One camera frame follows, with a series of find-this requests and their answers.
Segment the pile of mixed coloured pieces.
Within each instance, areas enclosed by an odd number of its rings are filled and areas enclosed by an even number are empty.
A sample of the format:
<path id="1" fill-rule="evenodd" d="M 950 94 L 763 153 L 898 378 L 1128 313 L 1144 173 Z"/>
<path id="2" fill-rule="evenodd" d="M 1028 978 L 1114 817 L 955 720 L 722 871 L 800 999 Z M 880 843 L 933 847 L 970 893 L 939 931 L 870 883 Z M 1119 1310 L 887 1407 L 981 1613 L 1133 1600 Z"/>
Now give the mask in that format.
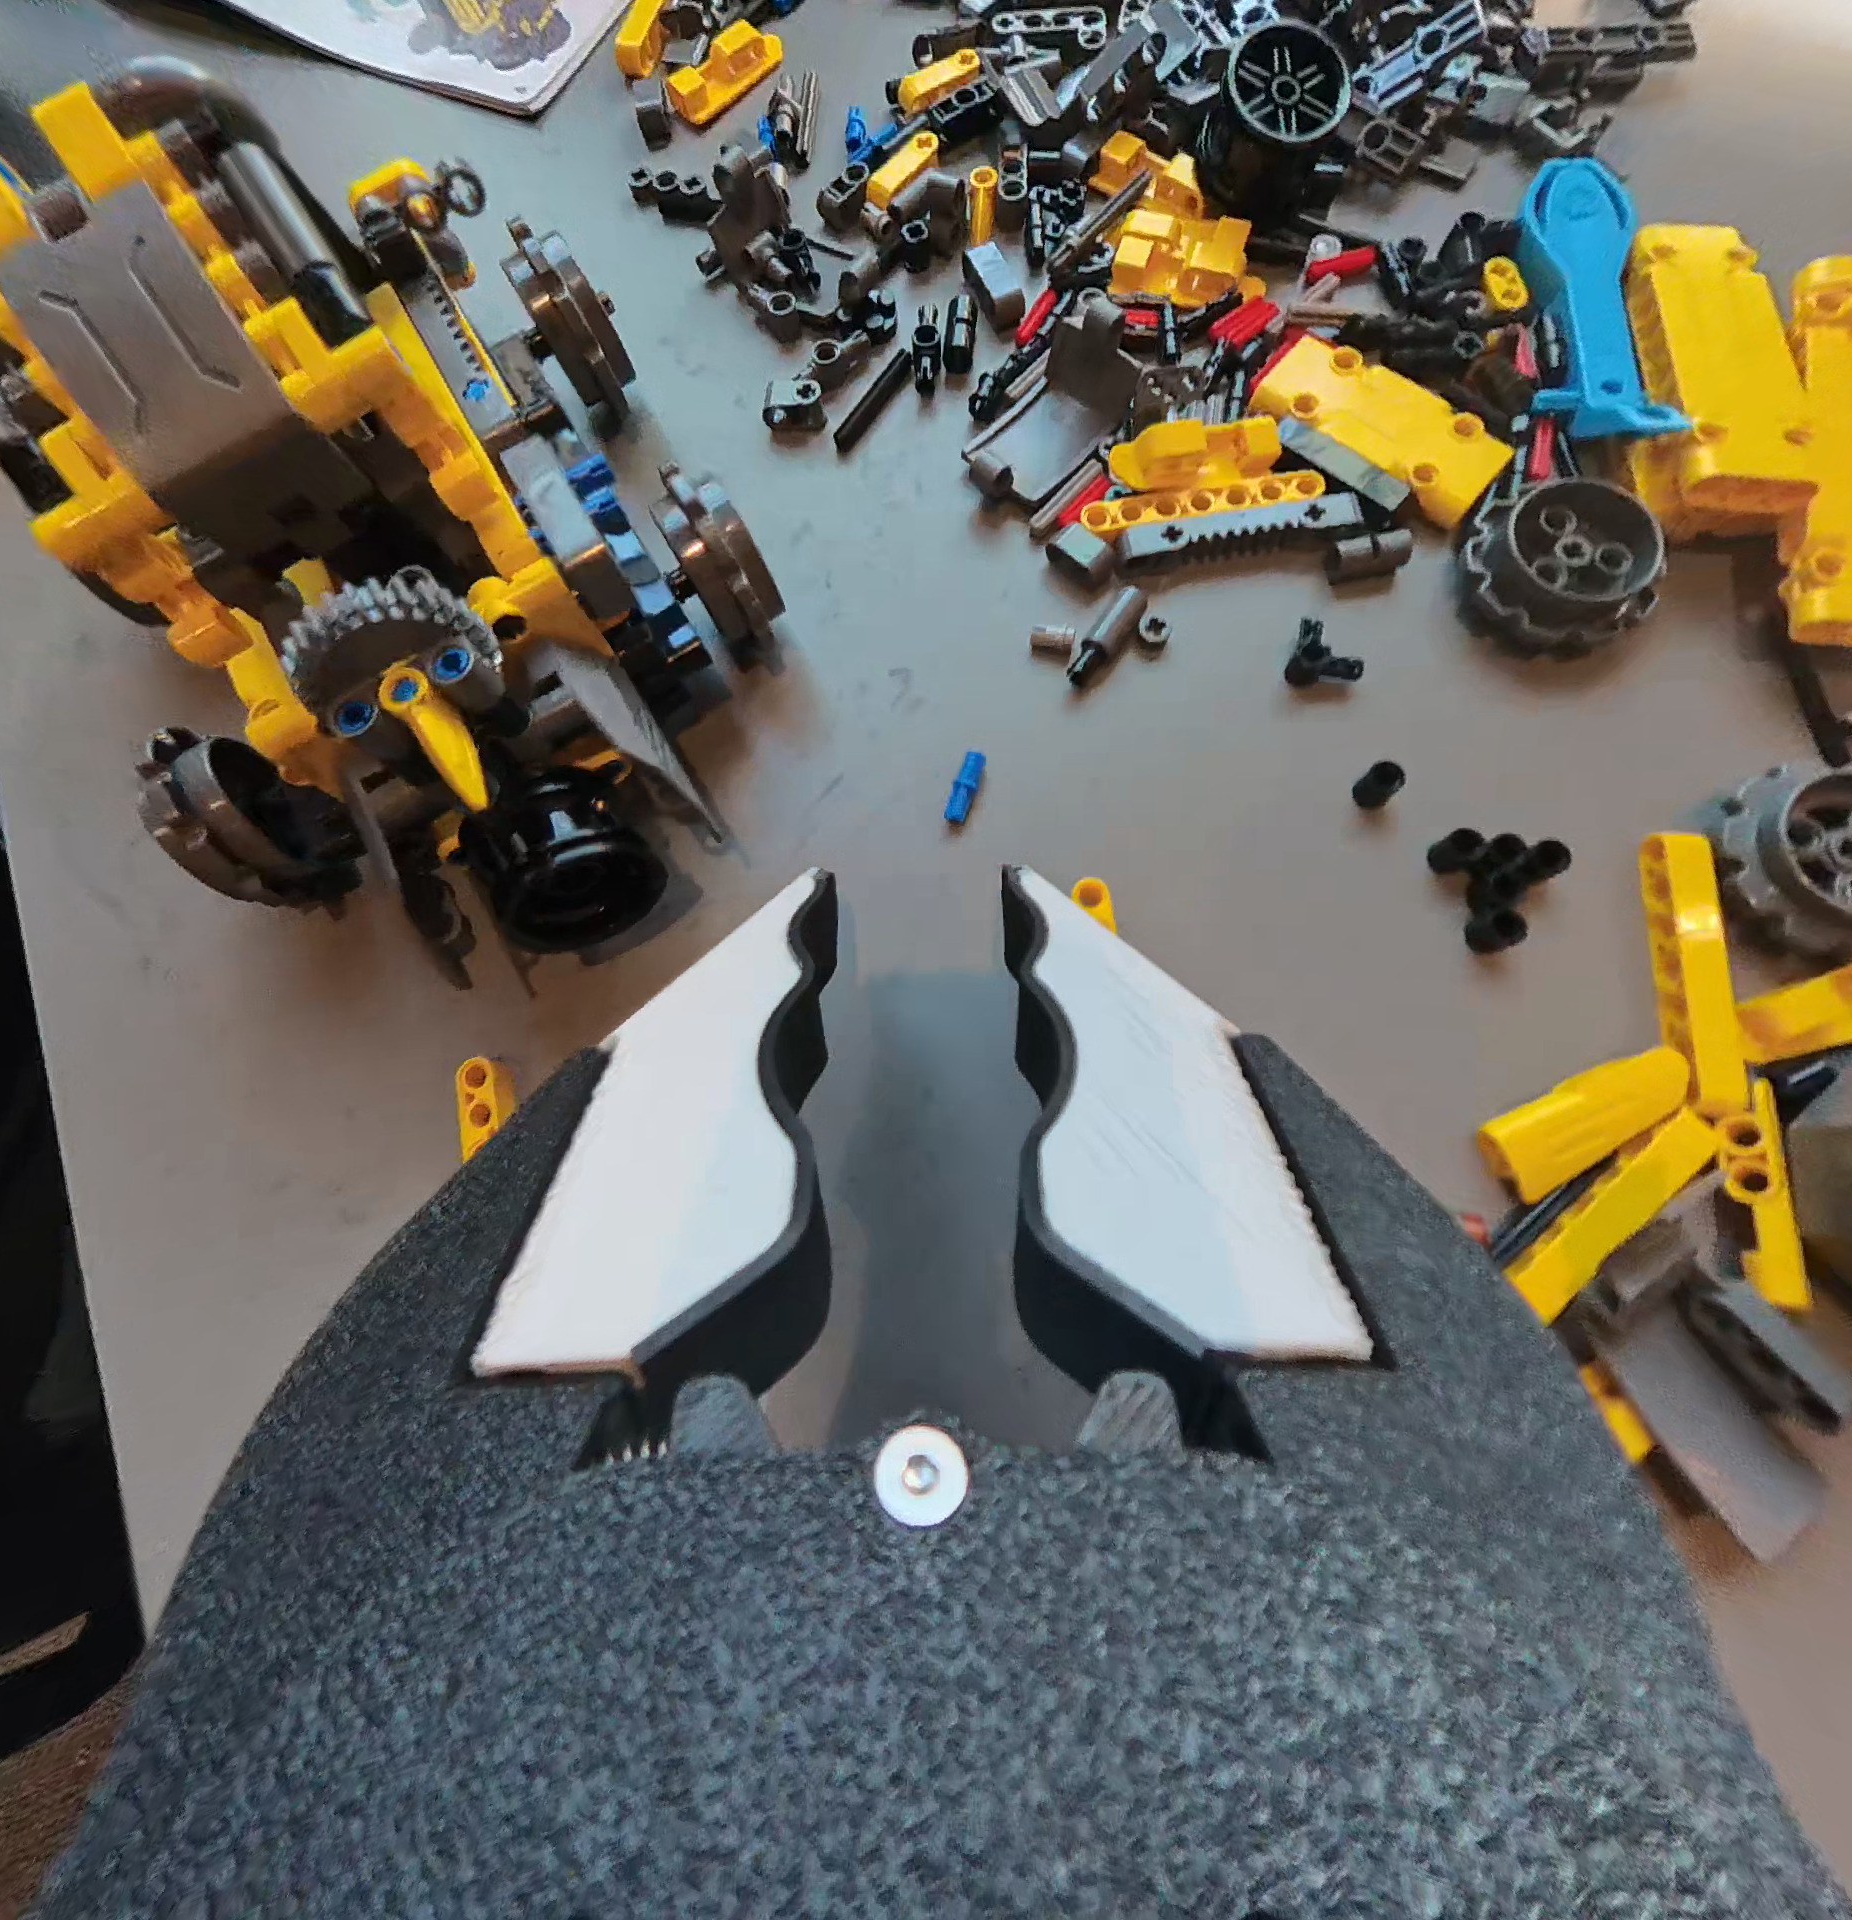
<path id="1" fill-rule="evenodd" d="M 805 369 L 771 386 L 771 429 L 823 429 L 828 398 L 882 359 L 893 276 L 960 264 L 961 287 L 906 323 L 905 346 L 841 419 L 837 450 L 853 452 L 906 384 L 920 396 L 969 384 L 967 450 L 1035 391 L 1058 320 L 1102 291 L 1142 362 L 1129 416 L 1033 513 L 992 501 L 1025 513 L 1043 547 L 1108 491 L 1317 467 L 1394 510 L 1389 530 L 1325 545 L 1328 575 L 1348 584 L 1396 570 L 1419 519 L 1441 529 L 1412 493 L 1333 440 L 1251 410 L 1259 375 L 1303 333 L 1359 347 L 1512 444 L 1511 467 L 1443 530 L 1517 491 L 1538 375 L 1516 222 L 1465 212 L 1435 247 L 1334 222 L 1350 184 L 1394 189 L 1421 173 L 1465 184 L 1468 170 L 1452 171 L 1443 157 L 1454 133 L 1475 139 L 1452 130 L 1419 164 L 1382 171 L 1328 145 L 1290 201 L 1241 208 L 1215 193 L 1208 130 L 1191 145 L 1168 140 L 1129 98 L 1085 132 L 1025 130 L 1008 113 L 1011 84 L 1045 92 L 1054 74 L 1000 71 L 961 6 L 914 41 L 914 67 L 888 82 L 885 126 L 849 110 L 845 162 L 819 184 L 809 224 L 791 176 L 814 153 L 819 74 L 784 67 L 765 5 L 635 5 L 625 17 L 618 57 L 651 148 L 775 82 L 757 130 L 709 173 L 642 168 L 629 179 L 638 205 L 707 232 L 707 280 L 734 287 L 780 340 L 817 336 Z"/>

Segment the yellow beam assembly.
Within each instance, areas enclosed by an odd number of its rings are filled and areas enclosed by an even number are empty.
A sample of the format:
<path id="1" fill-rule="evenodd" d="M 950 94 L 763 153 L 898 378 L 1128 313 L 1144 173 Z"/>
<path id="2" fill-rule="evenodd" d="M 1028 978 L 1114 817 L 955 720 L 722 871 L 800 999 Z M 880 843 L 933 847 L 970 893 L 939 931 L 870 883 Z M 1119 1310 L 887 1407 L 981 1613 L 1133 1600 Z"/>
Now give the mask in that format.
<path id="1" fill-rule="evenodd" d="M 1483 1159 L 1521 1200 L 1497 1262 L 1552 1326 L 1603 1259 L 1719 1172 L 1751 1216 L 1756 1296 L 1799 1313 L 1808 1251 L 1774 1068 L 1852 1047 L 1852 962 L 1737 999 L 1709 843 L 1689 830 L 1650 836 L 1638 876 L 1658 1044 L 1484 1121 Z"/>

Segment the dark grey sprocket wheel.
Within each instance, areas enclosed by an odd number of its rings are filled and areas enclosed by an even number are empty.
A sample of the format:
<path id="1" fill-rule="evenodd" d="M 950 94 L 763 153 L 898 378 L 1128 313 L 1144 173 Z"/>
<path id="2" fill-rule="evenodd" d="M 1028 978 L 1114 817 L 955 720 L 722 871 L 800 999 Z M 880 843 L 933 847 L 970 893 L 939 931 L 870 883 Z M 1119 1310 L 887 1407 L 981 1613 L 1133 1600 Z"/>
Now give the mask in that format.
<path id="1" fill-rule="evenodd" d="M 1765 946 L 1852 961 L 1852 765 L 1775 765 L 1701 809 L 1727 916 Z"/>
<path id="2" fill-rule="evenodd" d="M 1468 515 L 1457 609 L 1519 659 L 1583 659 L 1657 611 L 1665 563 L 1663 525 L 1635 491 L 1552 477 Z"/>

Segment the yellow stacked beam frame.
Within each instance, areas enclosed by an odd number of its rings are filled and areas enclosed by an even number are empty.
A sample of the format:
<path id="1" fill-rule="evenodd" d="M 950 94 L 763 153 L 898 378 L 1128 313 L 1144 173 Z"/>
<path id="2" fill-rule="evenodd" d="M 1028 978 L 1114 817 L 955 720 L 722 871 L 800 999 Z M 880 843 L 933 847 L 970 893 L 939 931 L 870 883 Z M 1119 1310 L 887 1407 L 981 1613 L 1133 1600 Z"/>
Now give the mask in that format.
<path id="1" fill-rule="evenodd" d="M 1630 482 L 1671 545 L 1774 538 L 1789 636 L 1852 648 L 1852 255 L 1817 257 L 1781 320 L 1734 227 L 1647 224 L 1625 278 L 1647 394 L 1688 419 Z"/>

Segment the black connector cluster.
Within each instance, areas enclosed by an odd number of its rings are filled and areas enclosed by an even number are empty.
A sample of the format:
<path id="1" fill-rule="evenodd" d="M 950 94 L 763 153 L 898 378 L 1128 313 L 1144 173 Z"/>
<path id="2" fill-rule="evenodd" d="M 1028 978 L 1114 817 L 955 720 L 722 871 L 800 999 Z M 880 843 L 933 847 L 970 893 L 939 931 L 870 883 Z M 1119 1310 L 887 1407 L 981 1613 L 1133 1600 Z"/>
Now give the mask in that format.
<path id="1" fill-rule="evenodd" d="M 1572 866 L 1572 849 L 1560 838 L 1454 829 L 1428 847 L 1425 866 L 1460 887 L 1467 949 L 1478 958 L 1495 958 L 1527 942 L 1523 902 L 1536 887 L 1564 876 Z"/>

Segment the yellow toy vehicle model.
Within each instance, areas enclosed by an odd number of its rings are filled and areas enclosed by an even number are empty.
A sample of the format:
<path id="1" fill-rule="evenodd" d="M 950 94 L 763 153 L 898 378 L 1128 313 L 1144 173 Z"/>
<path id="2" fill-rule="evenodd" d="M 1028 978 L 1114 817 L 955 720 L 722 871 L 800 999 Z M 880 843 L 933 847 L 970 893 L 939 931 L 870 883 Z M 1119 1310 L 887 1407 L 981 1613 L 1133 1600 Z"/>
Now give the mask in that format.
<path id="1" fill-rule="evenodd" d="M 662 556 L 635 529 L 611 299 L 511 218 L 527 323 L 481 333 L 468 162 L 396 159 L 338 222 L 195 63 L 31 114 L 59 176 L 0 157 L 0 470 L 50 557 L 242 709 L 149 739 L 149 838 L 268 908 L 375 881 L 462 989 L 473 898 L 521 969 L 644 939 L 676 875 L 642 815 L 724 838 L 676 743 L 707 633 L 757 654 L 786 598 L 712 474 L 660 467 Z"/>

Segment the yellow rectangular panel piece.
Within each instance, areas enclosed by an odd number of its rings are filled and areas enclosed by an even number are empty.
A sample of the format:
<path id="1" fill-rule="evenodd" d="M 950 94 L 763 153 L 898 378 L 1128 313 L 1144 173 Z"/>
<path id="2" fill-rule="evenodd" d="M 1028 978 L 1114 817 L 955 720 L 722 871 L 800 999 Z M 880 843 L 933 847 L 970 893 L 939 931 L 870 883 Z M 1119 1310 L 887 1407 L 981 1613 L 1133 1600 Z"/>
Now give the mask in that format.
<path id="1" fill-rule="evenodd" d="M 1480 415 L 1312 333 L 1259 375 L 1251 410 L 1293 421 L 1385 474 L 1441 529 L 1457 527 L 1516 461 Z"/>

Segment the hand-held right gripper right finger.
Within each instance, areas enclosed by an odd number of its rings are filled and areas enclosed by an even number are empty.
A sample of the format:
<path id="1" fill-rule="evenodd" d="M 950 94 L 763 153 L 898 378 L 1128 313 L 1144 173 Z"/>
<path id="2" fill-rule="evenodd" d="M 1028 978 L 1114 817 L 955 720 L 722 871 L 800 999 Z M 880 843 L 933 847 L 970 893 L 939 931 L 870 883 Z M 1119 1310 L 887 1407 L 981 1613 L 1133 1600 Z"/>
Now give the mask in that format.
<path id="1" fill-rule="evenodd" d="M 1085 1390 L 1152 1376 L 1175 1411 L 1268 1362 L 1371 1365 L 1245 1032 L 1035 869 L 1003 869 L 1002 914 L 1036 1099 L 1013 1257 L 1035 1348 Z"/>

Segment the grey pin connector piece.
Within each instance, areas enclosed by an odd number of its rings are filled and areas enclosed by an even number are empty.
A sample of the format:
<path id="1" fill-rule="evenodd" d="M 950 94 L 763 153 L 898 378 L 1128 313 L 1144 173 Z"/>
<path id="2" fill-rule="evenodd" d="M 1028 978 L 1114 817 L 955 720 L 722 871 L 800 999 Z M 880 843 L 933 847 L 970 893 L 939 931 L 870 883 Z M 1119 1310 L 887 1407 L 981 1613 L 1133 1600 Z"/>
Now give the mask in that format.
<path id="1" fill-rule="evenodd" d="M 1035 659 L 1064 664 L 1066 683 L 1075 692 L 1088 692 L 1133 648 L 1144 656 L 1159 656 L 1171 638 L 1173 623 L 1153 611 L 1146 590 L 1128 585 L 1114 590 L 1083 628 L 1035 626 L 1028 650 Z"/>

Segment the grey gear rack beam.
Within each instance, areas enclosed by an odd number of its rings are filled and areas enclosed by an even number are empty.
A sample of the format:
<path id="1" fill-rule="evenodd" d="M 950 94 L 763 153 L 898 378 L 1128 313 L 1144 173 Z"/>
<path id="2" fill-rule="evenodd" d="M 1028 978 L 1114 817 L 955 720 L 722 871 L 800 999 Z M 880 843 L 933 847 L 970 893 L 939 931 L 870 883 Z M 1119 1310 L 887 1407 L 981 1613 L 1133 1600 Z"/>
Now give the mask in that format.
<path id="1" fill-rule="evenodd" d="M 1075 584 L 1098 588 L 1116 575 L 1342 545 L 1391 527 L 1382 501 L 1317 467 L 1277 467 L 1230 482 L 1108 491 L 1058 525 L 1045 560 Z"/>

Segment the grey curved panel piece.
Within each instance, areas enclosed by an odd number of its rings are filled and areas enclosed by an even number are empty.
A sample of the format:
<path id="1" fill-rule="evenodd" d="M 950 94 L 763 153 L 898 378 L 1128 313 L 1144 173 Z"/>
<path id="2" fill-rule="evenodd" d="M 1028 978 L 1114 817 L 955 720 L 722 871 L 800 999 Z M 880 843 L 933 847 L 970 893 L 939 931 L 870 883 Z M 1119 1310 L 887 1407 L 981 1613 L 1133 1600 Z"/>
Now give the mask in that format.
<path id="1" fill-rule="evenodd" d="M 1142 362 L 1128 350 L 1125 330 L 1125 311 L 1102 291 L 1088 291 L 1058 320 L 1035 391 L 961 452 L 967 477 L 987 501 L 1033 513 L 1129 416 Z"/>

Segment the grey desk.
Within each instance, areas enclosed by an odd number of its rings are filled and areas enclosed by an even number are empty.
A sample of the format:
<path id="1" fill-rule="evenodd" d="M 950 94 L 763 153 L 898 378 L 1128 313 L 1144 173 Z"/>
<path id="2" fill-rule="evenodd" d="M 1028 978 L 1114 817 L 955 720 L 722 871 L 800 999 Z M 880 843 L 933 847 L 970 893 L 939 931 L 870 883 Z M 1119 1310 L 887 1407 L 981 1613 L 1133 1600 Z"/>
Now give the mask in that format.
<path id="1" fill-rule="evenodd" d="M 394 906 L 213 902 L 128 820 L 130 739 L 208 676 L 29 538 L 0 475 L 0 785 L 128 1527 L 166 1594 L 74 1916 L 972 1909 L 1593 1916 L 1840 1906 L 1721 1679 L 1661 1505 L 1414 1171 L 1647 1028 L 1635 849 L 1802 743 L 1743 578 L 1697 556 L 1611 664 L 1495 664 L 1444 562 L 1328 611 L 1195 568 L 1160 664 L 1068 702 L 1045 590 L 963 504 L 948 408 L 775 454 L 760 354 L 625 201 L 586 98 L 475 162 L 633 308 L 682 444 L 789 598 L 696 731 L 740 851 L 597 972 L 451 989 Z M 963 752 L 987 778 L 944 822 Z M 1396 761 L 1391 807 L 1353 783 Z M 1560 838 L 1529 939 L 1465 942 L 1454 829 Z M 1085 1394 L 1011 1301 L 1035 1091 L 1003 866 L 1102 873 L 1248 1062 L 1391 1365 L 1251 1367 L 1272 1454 L 1016 1447 Z M 594 1043 L 833 873 L 808 1124 L 831 1326 L 772 1411 L 849 1445 L 577 1466 L 600 1394 L 460 1380 L 579 1121 L 554 1068 L 444 1172 L 440 1074 Z"/>

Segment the blue brick separator tool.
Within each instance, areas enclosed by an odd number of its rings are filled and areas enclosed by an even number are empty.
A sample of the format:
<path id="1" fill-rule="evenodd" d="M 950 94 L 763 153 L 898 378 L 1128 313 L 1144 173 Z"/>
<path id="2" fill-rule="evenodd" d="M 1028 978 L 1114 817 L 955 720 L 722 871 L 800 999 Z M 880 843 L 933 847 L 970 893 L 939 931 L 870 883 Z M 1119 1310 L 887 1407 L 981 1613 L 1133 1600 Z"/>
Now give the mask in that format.
<path id="1" fill-rule="evenodd" d="M 1565 377 L 1538 394 L 1575 440 L 1682 434 L 1692 421 L 1647 396 L 1624 276 L 1638 215 L 1597 157 L 1547 161 L 1521 205 L 1517 264 L 1565 347 Z"/>

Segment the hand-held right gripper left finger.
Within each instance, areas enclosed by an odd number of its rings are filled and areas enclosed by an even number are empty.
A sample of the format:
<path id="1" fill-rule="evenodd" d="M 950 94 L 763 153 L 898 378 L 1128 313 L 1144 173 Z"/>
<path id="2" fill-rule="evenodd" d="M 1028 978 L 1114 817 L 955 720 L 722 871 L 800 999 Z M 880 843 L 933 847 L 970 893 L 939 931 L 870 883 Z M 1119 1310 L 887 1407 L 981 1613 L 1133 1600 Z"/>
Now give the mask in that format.
<path id="1" fill-rule="evenodd" d="M 597 1047 L 473 1347 L 476 1380 L 784 1380 L 830 1311 L 830 1232 L 800 1109 L 828 1067 L 838 885 L 809 869 Z"/>

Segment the instruction booklet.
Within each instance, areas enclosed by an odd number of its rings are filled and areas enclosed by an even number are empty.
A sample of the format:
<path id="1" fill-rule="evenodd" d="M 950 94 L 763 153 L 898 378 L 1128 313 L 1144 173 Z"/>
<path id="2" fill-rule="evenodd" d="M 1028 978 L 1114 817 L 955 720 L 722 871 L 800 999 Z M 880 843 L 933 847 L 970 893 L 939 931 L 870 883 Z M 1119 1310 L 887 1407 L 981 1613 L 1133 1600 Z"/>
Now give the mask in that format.
<path id="1" fill-rule="evenodd" d="M 440 97 L 537 117 L 610 41 L 627 1 L 225 1 L 308 53 Z"/>

